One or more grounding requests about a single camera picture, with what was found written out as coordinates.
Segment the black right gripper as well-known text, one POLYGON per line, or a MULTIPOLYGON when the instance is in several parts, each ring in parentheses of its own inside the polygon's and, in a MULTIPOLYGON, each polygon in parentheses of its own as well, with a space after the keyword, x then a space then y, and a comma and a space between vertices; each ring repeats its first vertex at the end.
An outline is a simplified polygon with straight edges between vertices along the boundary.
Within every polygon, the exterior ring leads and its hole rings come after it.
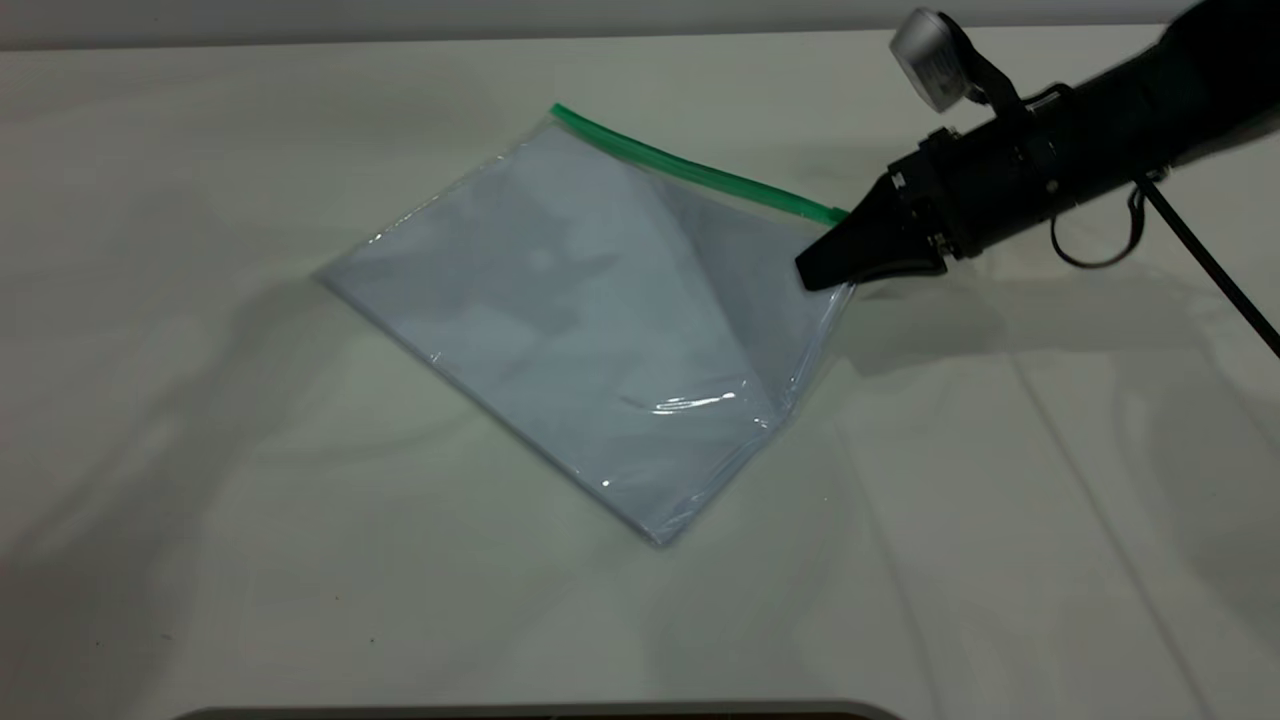
POLYGON ((945 275, 947 259, 975 258, 1074 209, 1048 132, 1073 95, 1047 88, 1023 100, 1020 118, 996 118, 966 135, 943 128, 920 141, 795 258, 803 288, 945 275))

